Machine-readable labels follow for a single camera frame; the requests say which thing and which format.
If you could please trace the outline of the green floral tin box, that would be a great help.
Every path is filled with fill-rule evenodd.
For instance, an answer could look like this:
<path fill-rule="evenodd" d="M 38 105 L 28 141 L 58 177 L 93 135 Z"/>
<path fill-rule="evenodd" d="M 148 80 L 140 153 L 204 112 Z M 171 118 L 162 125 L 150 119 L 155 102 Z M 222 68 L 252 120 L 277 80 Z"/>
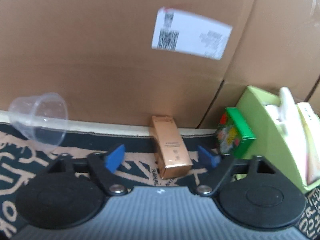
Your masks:
<path fill-rule="evenodd" d="M 236 107 L 227 107 L 215 133 L 220 154 L 232 154 L 243 159 L 256 136 Z"/>

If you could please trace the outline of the black tan lettered mat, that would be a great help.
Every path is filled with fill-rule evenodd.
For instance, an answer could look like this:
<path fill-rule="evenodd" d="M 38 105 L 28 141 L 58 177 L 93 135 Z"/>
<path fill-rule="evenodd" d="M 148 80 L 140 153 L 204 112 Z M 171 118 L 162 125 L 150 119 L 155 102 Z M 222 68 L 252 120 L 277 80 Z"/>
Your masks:
<path fill-rule="evenodd" d="M 1 239 L 10 239 L 24 227 L 24 221 L 15 208 L 16 191 L 34 178 L 52 160 L 61 154 L 83 158 L 93 152 L 106 152 L 116 144 L 126 147 L 125 160 L 117 176 L 126 186 L 148 184 L 152 186 L 197 185 L 208 174 L 199 164 L 197 147 L 215 147 L 213 131 L 189 130 L 182 132 L 183 141 L 193 162 L 184 178 L 163 180 L 153 153 L 152 140 L 144 132 L 89 132 L 69 131 L 59 148 L 44 153 L 9 124 L 1 124 Z"/>

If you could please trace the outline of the lime green open box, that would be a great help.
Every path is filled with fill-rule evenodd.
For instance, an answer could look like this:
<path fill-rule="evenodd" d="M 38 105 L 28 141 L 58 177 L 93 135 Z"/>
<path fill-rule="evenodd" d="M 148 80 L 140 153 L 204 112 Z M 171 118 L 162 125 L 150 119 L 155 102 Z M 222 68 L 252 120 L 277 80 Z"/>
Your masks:
<path fill-rule="evenodd" d="M 250 159 L 254 155 L 264 156 L 289 178 L 300 191 L 307 193 L 319 187 L 319 180 L 310 185 L 306 184 L 306 179 L 298 170 L 300 162 L 292 156 L 283 132 L 265 109 L 265 105 L 277 106 L 279 104 L 280 99 L 274 94 L 253 86 L 248 86 L 245 89 L 236 104 L 236 108 L 246 120 L 256 136 L 256 140 L 243 158 Z"/>

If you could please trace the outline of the long white pink box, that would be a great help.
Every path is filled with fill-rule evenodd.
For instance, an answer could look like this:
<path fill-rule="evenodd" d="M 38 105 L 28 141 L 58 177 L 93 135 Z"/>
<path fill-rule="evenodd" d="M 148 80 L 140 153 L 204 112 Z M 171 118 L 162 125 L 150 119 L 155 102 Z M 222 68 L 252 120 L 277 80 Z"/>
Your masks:
<path fill-rule="evenodd" d="M 308 102 L 299 102 L 297 107 L 308 145 L 307 183 L 310 185 L 319 180 L 319 117 Z"/>

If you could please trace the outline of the white shipping label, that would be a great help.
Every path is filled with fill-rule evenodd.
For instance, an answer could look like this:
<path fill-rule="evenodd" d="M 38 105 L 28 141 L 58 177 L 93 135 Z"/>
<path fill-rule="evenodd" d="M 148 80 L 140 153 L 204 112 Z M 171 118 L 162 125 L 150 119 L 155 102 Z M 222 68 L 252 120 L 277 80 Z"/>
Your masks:
<path fill-rule="evenodd" d="M 158 10 L 151 48 L 222 59 L 233 27 L 182 10 Z"/>

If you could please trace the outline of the clear plastic cup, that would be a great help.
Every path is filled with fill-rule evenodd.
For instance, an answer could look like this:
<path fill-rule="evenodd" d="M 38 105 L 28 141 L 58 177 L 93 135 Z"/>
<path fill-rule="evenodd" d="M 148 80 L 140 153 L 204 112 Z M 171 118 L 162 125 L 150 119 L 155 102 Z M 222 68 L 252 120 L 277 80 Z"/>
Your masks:
<path fill-rule="evenodd" d="M 16 98 L 8 118 L 23 136 L 45 149 L 60 146 L 68 127 L 67 105 L 57 93 Z"/>

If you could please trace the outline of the large brown cardboard box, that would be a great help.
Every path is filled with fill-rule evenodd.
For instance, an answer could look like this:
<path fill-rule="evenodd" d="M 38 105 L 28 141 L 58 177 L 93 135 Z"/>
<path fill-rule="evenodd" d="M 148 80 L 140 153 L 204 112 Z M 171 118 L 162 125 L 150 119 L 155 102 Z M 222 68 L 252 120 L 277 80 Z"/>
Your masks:
<path fill-rule="evenodd" d="M 157 12 L 231 25 L 219 61 L 151 48 Z M 1 0 L 1 109 L 60 94 L 71 120 L 214 127 L 253 85 L 296 100 L 319 79 L 319 0 Z"/>

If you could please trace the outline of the white plush bunny toy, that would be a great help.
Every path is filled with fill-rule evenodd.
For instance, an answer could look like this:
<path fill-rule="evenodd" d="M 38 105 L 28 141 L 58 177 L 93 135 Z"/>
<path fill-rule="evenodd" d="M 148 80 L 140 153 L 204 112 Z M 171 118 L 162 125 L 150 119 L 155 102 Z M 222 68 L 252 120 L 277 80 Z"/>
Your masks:
<path fill-rule="evenodd" d="M 297 165 L 303 183 L 306 183 L 308 144 L 295 100 L 287 87 L 279 90 L 280 105 L 266 104 L 265 109 L 283 133 L 284 140 Z"/>

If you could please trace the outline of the copper orange small box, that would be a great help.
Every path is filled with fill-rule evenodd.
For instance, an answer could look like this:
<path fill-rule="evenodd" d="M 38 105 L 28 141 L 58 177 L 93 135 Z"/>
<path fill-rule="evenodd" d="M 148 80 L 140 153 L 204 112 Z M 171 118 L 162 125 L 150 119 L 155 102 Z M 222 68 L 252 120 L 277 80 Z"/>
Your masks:
<path fill-rule="evenodd" d="M 185 176 L 193 163 L 175 120 L 170 116 L 153 116 L 150 135 L 160 177 L 171 179 Z"/>

